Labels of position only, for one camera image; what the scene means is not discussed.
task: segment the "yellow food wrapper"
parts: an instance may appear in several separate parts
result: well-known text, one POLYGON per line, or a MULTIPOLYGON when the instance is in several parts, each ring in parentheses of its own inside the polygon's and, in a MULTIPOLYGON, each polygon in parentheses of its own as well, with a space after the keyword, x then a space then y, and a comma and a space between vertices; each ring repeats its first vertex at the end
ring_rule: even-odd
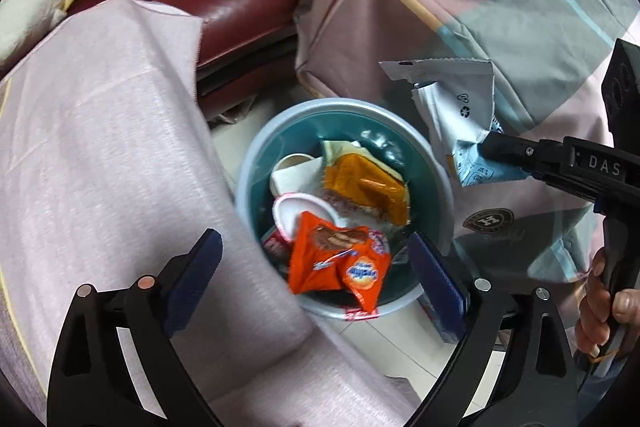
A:
POLYGON ((404 227, 409 222, 409 190, 397 171, 352 142, 323 141, 322 148, 324 188, 376 209, 394 225, 404 227))

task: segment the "paper cup lid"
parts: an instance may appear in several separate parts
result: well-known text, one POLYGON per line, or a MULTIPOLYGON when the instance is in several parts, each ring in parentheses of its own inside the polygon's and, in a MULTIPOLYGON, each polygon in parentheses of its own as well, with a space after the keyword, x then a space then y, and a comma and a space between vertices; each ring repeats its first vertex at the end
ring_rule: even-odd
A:
POLYGON ((286 241, 293 243, 295 240, 300 214, 305 210, 334 224, 340 221, 340 216, 334 208, 316 196, 302 192, 283 194, 273 203, 273 220, 286 241))

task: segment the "screw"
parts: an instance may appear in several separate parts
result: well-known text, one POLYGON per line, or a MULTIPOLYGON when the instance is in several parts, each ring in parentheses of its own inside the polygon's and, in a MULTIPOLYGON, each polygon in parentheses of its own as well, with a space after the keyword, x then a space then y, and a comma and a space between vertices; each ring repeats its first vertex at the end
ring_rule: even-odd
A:
POLYGON ((156 284, 156 279, 150 275, 145 275, 138 280, 138 288, 141 290, 148 290, 154 284, 156 284))
POLYGON ((89 293, 91 293, 91 286, 88 284, 83 284, 78 288, 76 295, 78 295, 78 297, 86 297, 87 295, 89 295, 89 293))
POLYGON ((536 288, 536 296, 543 301, 548 301, 550 297, 549 292, 544 288, 536 288))
POLYGON ((491 283, 487 279, 476 279, 474 286, 481 292, 488 292, 491 289, 491 283))

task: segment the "white tile floor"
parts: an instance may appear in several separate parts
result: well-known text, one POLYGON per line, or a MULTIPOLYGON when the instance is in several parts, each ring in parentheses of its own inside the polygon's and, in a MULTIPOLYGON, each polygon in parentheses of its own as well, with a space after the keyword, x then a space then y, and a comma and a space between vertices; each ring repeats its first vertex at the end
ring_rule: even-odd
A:
MULTIPOLYGON (((220 155, 231 190, 252 139, 274 115, 291 105, 309 100, 300 86, 278 96, 257 100, 249 115, 234 125, 212 129, 212 142, 220 155)), ((454 346, 444 343, 420 305, 411 306, 366 322, 330 320, 338 333, 356 347, 372 365, 388 377, 407 378, 423 399, 449 360, 454 346)), ((484 407, 500 371, 504 354, 494 351, 467 413, 484 407)))

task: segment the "finger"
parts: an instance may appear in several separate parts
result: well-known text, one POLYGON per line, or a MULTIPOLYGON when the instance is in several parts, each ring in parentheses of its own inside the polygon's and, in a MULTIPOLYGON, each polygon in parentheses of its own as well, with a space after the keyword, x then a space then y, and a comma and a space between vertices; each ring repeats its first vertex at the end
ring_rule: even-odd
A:
POLYGON ((586 298, 580 303, 580 322, 584 333, 592 343, 601 346, 609 340, 609 325, 596 318, 586 298))
POLYGON ((604 265, 606 262, 604 248, 600 248, 596 255, 593 256, 593 261, 591 262, 591 272, 596 276, 600 277, 602 272, 604 272, 604 265))
POLYGON ((587 281, 587 300, 593 314, 600 322, 606 322, 611 310, 611 295, 602 281, 593 273, 587 281))
POLYGON ((592 357, 597 357, 600 354, 598 346, 591 342, 589 337, 584 333, 584 328, 580 320, 575 325, 575 342, 578 344, 578 349, 581 352, 587 353, 592 357))
POLYGON ((616 293, 612 311, 620 324, 640 326, 640 291, 622 290, 616 293))

